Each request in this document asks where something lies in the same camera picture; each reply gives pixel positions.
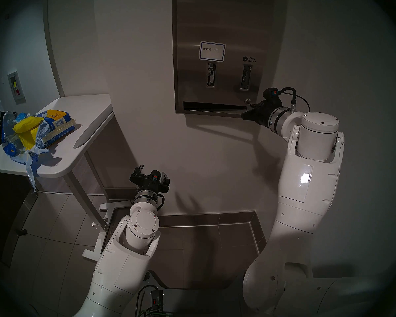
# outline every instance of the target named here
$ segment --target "dispenser coin slot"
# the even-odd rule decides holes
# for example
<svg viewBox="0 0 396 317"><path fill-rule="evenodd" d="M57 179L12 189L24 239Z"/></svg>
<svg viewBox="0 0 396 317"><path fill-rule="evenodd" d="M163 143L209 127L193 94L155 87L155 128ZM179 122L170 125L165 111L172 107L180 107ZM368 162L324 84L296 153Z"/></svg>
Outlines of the dispenser coin slot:
<svg viewBox="0 0 396 317"><path fill-rule="evenodd" d="M242 79L241 79L241 87L239 90L248 91L249 90L249 79L251 78L251 69L252 66L244 65L244 69L242 72Z"/></svg>
<svg viewBox="0 0 396 317"><path fill-rule="evenodd" d="M216 82L216 64L208 62L207 87L214 88Z"/></svg>

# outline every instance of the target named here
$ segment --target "table leg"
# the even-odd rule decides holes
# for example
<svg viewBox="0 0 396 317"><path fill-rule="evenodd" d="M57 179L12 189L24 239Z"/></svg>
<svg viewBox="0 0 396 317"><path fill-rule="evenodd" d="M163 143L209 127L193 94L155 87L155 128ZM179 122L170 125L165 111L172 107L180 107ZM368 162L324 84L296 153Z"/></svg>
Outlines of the table leg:
<svg viewBox="0 0 396 317"><path fill-rule="evenodd" d="M65 180L69 189L72 191L75 198L78 200L81 207L85 210L86 214L90 216L95 224L100 225L103 230L106 230L106 222L102 219L98 211L95 209L94 205L88 198L87 194L83 190L82 186L76 179L73 172L68 172L66 175L63 176L63 179Z"/></svg>

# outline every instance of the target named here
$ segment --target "blue plastic wrapper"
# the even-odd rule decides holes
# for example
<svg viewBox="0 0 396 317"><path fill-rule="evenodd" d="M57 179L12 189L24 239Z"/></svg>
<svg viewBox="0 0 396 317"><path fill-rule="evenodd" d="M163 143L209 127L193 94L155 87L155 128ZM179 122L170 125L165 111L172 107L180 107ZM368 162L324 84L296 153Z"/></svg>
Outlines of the blue plastic wrapper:
<svg viewBox="0 0 396 317"><path fill-rule="evenodd" d="M44 149L42 138L49 133L49 124L42 121L38 126L37 136L35 137L35 145L30 150L26 150L23 146L19 136L13 130L15 123L28 117L29 114L19 114L16 116L15 112L7 111L3 116L2 121L2 147L5 153L10 156L13 161L24 164L27 169L28 178L35 191L35 177L32 172L32 162L38 161L38 156L42 153L48 152L49 149Z"/></svg>

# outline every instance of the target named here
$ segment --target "yellow pad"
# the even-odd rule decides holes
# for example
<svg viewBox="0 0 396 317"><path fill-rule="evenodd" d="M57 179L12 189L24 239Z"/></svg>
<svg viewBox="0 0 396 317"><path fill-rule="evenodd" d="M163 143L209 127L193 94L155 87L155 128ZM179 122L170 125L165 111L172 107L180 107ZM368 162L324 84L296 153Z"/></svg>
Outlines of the yellow pad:
<svg viewBox="0 0 396 317"><path fill-rule="evenodd" d="M15 127L13 127L13 130L18 134L24 133L37 126L43 120L44 118L31 116L19 121Z"/></svg>
<svg viewBox="0 0 396 317"><path fill-rule="evenodd" d="M21 140L23 146L27 148L27 150L30 150L35 145L35 138L32 138L30 130L19 133L19 139Z"/></svg>

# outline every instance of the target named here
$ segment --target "barcode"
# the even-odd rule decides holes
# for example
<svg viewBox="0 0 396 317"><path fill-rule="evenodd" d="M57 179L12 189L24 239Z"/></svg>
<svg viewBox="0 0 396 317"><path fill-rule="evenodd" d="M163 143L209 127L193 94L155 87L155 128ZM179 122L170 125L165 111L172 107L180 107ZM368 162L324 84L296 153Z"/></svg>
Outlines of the barcode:
<svg viewBox="0 0 396 317"><path fill-rule="evenodd" d="M57 119L53 124L57 128L65 123L65 120L63 118Z"/></svg>

